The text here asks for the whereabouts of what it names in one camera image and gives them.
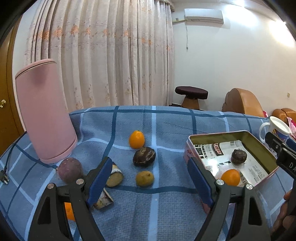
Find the person's right hand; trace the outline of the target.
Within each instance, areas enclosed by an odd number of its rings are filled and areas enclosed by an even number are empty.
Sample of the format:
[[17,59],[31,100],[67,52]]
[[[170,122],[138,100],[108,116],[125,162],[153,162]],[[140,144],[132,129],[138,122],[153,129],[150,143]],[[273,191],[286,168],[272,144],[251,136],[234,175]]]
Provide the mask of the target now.
[[283,226],[286,230],[290,228],[291,224],[295,220],[295,216],[287,215],[287,206],[288,201],[290,200],[291,190],[284,195],[285,203],[280,207],[280,213],[277,216],[273,227],[271,229],[271,234],[277,231],[281,226]]

